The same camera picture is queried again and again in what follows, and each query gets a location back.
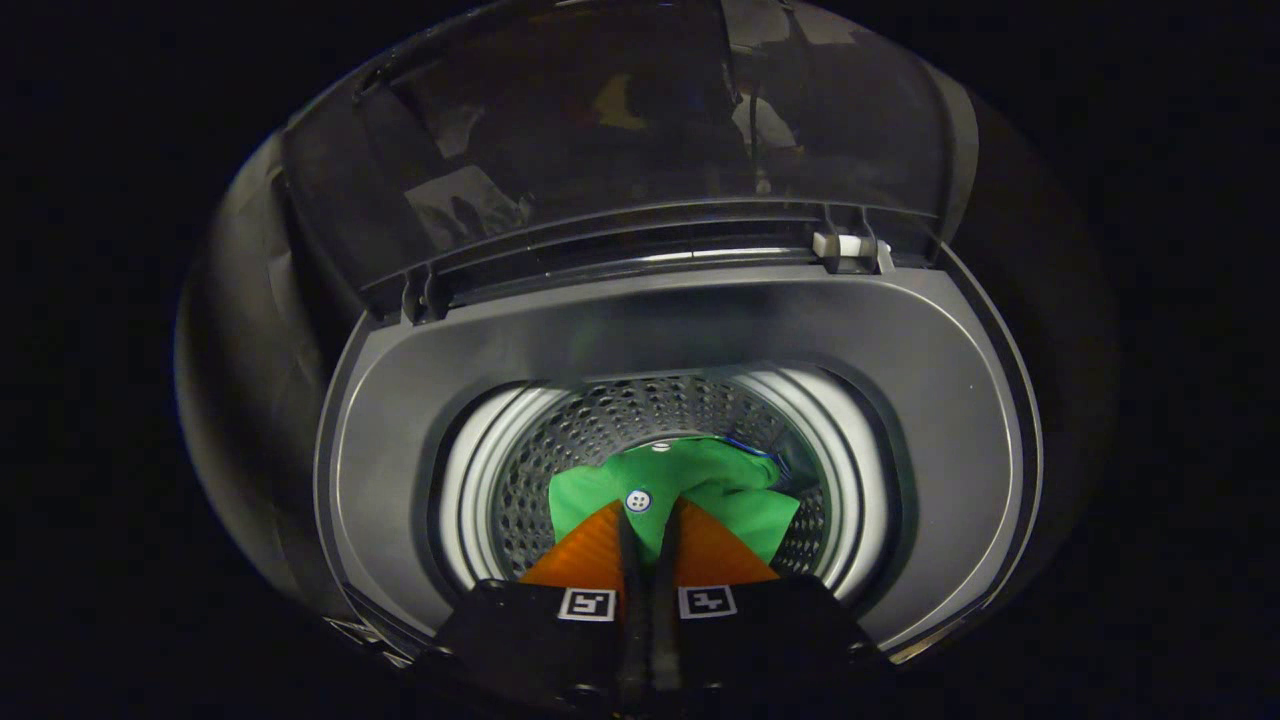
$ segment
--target washing machine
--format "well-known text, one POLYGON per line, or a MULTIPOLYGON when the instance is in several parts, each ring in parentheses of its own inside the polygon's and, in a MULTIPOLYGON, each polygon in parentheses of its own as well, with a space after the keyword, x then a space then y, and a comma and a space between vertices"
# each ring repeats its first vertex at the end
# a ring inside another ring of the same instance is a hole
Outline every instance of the washing machine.
POLYGON ((910 671, 1046 565, 1106 462, 1102 263, 996 110, 842 17, 498 3, 248 158, 186 284, 180 420, 247 560, 399 671, 467 685, 442 630, 554 546, 553 477, 694 436, 788 468, 771 569, 910 671))

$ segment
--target washing machine drum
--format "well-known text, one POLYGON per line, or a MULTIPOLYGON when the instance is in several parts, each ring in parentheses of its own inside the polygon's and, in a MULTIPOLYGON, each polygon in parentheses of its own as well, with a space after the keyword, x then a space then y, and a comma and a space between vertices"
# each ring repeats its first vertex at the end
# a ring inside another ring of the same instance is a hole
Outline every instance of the washing machine drum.
POLYGON ((548 552, 553 475, 707 434, 792 470, 773 570, 902 664, 1024 584, 1098 474, 1098 268, 998 114, 844 18, 506 4, 252 155, 179 409, 253 565, 397 665, 548 552))

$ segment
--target gray plastic rim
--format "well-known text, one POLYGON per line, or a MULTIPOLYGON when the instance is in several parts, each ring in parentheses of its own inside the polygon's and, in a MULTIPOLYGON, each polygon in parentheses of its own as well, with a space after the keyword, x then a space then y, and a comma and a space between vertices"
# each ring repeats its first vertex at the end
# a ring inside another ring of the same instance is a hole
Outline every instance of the gray plastic rim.
POLYGON ((493 300, 421 325, 362 319, 339 360, 316 446, 316 520, 330 570, 399 629, 429 638, 452 606, 425 556, 426 515, 413 509, 430 469, 445 460, 449 421, 468 404, 527 378, 771 356, 826 368, 893 419, 895 468, 916 495, 919 518, 904 519, 886 577, 859 610, 873 642, 902 650, 992 592, 1028 532, 1018 523, 1024 495, 1033 502, 1039 489, 1023 471, 1009 384, 1025 378, 1002 368, 955 281, 904 268, 690 270, 493 300))

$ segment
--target white button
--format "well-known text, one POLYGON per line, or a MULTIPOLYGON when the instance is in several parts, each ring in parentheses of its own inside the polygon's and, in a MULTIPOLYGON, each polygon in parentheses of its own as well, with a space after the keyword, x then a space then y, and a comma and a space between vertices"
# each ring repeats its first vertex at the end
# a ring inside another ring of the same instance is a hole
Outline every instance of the white button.
POLYGON ((653 498, 643 489, 634 489, 627 496, 627 510, 632 512, 644 512, 652 503, 653 498))

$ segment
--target white latch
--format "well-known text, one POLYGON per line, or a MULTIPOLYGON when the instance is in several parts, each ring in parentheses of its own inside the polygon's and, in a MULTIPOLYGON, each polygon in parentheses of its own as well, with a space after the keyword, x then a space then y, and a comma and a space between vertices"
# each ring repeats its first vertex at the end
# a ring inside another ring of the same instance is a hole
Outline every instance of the white latch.
POLYGON ((872 258, 876 255, 876 241, 863 240, 856 234, 813 233, 813 254, 818 258, 872 258))
POLYGON ((815 232, 813 233, 813 254, 820 258, 827 269, 833 273, 868 273, 874 269, 881 273, 893 272, 890 246, 874 237, 815 232), (841 260, 842 258, 858 260, 841 260))

